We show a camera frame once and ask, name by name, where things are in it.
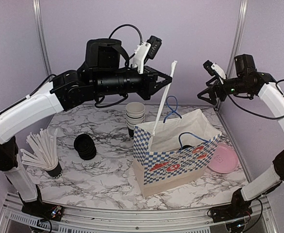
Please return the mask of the checkered paper takeout bag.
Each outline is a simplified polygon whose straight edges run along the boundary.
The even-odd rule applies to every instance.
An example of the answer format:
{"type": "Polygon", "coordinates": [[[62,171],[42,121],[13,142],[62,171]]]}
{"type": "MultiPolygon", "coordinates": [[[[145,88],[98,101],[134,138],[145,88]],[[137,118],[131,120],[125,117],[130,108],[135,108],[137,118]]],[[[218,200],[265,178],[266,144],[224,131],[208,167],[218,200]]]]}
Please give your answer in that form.
{"type": "Polygon", "coordinates": [[[133,169],[144,197],[167,191],[201,177],[217,148],[222,132],[201,109],[159,121],[150,151],[155,121],[135,125],[133,169]],[[179,150],[184,145],[190,148],[179,150]]]}

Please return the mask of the black plastic cup lid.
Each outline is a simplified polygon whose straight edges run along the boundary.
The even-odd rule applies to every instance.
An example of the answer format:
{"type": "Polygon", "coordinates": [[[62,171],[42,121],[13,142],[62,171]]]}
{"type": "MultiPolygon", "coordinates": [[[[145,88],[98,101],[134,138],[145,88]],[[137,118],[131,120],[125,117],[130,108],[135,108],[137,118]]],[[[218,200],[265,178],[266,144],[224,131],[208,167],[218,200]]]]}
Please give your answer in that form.
{"type": "Polygon", "coordinates": [[[192,147],[192,145],[184,145],[179,150],[184,150],[184,149],[190,148],[190,147],[192,147]]]}

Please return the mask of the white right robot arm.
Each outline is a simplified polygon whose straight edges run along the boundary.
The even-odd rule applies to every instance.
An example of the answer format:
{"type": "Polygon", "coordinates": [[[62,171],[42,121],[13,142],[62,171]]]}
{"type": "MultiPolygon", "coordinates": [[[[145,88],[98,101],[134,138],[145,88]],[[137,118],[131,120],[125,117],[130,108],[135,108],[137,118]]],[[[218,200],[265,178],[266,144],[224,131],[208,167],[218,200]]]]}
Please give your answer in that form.
{"type": "Polygon", "coordinates": [[[284,79],[276,80],[270,73],[258,71],[253,56],[249,54],[236,56],[234,64],[236,77],[228,78],[217,63],[205,61],[203,67],[212,78],[206,83],[207,88],[198,93],[198,98],[216,105],[218,101],[223,102],[226,98],[232,99],[239,94],[243,94],[246,99],[258,97],[269,109],[271,116],[247,110],[235,100],[232,103],[246,113],[265,121],[274,121],[276,128],[269,130],[271,135],[260,133],[264,137],[256,143],[260,150],[266,149],[268,143],[272,149],[281,146],[274,153],[275,158],[266,171],[234,192],[227,213],[231,217],[238,217],[252,200],[276,189],[284,181],[284,91],[280,88],[284,79]]]}

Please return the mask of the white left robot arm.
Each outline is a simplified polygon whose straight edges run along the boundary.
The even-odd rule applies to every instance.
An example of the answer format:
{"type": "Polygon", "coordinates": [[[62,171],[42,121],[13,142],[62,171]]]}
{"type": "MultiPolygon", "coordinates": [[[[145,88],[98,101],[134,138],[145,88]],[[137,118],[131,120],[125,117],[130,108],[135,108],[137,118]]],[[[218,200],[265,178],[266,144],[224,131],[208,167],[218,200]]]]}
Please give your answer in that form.
{"type": "Polygon", "coordinates": [[[161,39],[151,36],[129,57],[121,41],[111,38],[89,40],[85,61],[77,70],[68,70],[46,79],[34,92],[0,111],[0,171],[29,203],[37,216],[44,216],[48,206],[41,200],[38,187],[24,167],[17,162],[15,135],[32,124],[54,114],[73,109],[86,101],[100,107],[108,95],[125,100],[130,93],[143,100],[172,82],[172,78],[146,65],[157,54],[161,39]]]}

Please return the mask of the stack of paper cups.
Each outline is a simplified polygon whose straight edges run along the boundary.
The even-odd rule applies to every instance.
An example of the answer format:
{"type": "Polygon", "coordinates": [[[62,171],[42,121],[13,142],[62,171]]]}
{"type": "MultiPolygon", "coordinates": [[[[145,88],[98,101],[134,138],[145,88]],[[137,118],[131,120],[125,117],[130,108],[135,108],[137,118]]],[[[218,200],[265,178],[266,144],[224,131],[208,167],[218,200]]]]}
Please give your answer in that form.
{"type": "Polygon", "coordinates": [[[125,106],[125,110],[129,137],[130,139],[133,139],[135,125],[145,121],[146,107],[140,102],[130,102],[125,106]]]}

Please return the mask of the pink round plate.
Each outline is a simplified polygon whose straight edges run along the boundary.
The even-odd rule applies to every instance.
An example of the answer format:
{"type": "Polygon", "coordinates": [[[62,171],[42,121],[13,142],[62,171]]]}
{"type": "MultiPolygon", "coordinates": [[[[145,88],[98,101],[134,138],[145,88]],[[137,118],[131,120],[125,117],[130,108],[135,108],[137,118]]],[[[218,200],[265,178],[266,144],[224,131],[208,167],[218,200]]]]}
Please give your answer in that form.
{"type": "Polygon", "coordinates": [[[233,172],[237,166],[238,157],[235,151],[228,145],[219,143],[208,168],[216,173],[228,174],[233,172]]]}

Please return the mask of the stack of black lids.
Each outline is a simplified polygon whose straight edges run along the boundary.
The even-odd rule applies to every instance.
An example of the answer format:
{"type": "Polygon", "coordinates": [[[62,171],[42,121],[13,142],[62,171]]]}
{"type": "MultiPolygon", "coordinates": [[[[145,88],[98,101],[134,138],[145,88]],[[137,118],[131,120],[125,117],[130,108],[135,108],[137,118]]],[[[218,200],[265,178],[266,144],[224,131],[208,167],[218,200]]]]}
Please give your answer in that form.
{"type": "Polygon", "coordinates": [[[83,160],[92,160],[97,155],[95,143],[88,134],[78,135],[74,140],[73,146],[83,160]]]}

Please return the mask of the black cup holding straws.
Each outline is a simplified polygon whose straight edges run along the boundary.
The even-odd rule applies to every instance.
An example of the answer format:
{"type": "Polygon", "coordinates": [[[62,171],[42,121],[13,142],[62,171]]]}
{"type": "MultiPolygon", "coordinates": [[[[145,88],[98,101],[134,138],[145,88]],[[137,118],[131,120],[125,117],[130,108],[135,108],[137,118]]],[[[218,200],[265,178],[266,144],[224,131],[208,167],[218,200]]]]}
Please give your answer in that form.
{"type": "Polygon", "coordinates": [[[63,170],[59,162],[51,168],[46,169],[46,172],[52,179],[59,179],[63,175],[63,170]]]}

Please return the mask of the bundle of white straws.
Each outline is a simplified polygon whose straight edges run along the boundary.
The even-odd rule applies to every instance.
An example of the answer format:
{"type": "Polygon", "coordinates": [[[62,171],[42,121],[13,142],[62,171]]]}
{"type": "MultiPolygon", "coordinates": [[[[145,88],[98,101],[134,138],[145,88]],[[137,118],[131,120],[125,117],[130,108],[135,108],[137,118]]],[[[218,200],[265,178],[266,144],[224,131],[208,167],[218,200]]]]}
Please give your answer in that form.
{"type": "Polygon", "coordinates": [[[48,129],[40,129],[37,134],[30,133],[26,142],[33,153],[21,149],[22,164],[42,168],[45,171],[55,169],[58,165],[57,133],[58,129],[55,129],[53,133],[50,133],[48,129]]]}

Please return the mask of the right aluminium frame post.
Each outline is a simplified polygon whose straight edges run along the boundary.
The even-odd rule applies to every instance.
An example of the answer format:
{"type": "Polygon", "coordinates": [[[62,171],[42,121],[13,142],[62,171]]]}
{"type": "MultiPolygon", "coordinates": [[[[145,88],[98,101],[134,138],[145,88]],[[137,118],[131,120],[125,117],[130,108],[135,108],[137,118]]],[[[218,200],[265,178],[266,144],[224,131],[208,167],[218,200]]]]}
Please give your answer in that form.
{"type": "Polygon", "coordinates": [[[231,51],[231,55],[230,55],[230,59],[229,59],[228,67],[227,67],[227,72],[226,72],[228,78],[232,77],[233,70],[234,70],[234,57],[238,55],[239,50],[240,50],[243,33],[244,33],[248,4],[249,4],[248,0],[240,1],[234,42],[233,42],[233,47],[232,47],[232,51],[231,51]]]}

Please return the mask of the aluminium frame post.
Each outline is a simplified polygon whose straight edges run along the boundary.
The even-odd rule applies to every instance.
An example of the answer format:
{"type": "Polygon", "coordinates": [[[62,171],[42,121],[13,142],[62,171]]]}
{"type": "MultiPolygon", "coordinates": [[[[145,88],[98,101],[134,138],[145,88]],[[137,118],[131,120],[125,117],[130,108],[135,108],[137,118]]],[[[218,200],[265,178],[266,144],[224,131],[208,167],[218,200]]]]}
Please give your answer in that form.
{"type": "Polygon", "coordinates": [[[244,33],[248,4],[249,4],[248,0],[240,1],[234,42],[233,42],[233,47],[232,47],[232,51],[231,51],[231,55],[230,55],[230,59],[229,59],[228,67],[227,67],[227,72],[226,72],[228,78],[232,77],[233,70],[234,70],[234,57],[238,55],[239,50],[240,50],[243,33],[244,33]]]}
{"type": "Polygon", "coordinates": [[[38,36],[38,45],[40,48],[45,73],[47,75],[50,75],[52,73],[57,74],[59,72],[54,70],[51,65],[40,0],[33,0],[32,4],[33,4],[34,21],[35,21],[35,26],[36,26],[37,36],[38,36]]]}

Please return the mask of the left aluminium frame post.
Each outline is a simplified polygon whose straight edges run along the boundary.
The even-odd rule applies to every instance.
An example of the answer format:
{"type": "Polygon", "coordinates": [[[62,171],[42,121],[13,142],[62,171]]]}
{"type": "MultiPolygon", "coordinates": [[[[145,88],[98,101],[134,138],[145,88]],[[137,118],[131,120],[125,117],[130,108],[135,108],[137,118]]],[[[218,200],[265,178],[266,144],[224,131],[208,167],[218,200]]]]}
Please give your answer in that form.
{"type": "Polygon", "coordinates": [[[47,75],[50,75],[52,73],[57,74],[59,72],[54,70],[51,65],[40,0],[33,0],[32,4],[33,4],[34,21],[35,21],[35,26],[36,26],[37,36],[38,36],[38,45],[40,48],[45,73],[47,75]]]}

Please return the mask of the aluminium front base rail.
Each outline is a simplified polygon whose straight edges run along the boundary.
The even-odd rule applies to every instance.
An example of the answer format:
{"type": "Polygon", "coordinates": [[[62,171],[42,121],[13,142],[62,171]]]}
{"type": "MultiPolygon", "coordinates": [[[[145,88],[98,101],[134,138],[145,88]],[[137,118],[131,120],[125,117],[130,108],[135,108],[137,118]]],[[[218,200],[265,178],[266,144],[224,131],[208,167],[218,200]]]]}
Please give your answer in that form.
{"type": "MultiPolygon", "coordinates": [[[[267,198],[261,198],[263,215],[261,223],[255,225],[251,232],[279,233],[270,204],[267,198]]],[[[37,226],[38,217],[25,214],[21,211],[22,203],[17,194],[8,193],[0,212],[0,233],[8,230],[8,223],[14,220],[24,225],[37,226]]],[[[179,210],[162,211],[126,211],[107,210],[64,205],[64,213],[60,222],[52,221],[53,232],[126,232],[126,233],[163,233],[163,232],[194,232],[195,229],[223,225],[214,223],[207,215],[208,207],[198,207],[179,210]]]]}

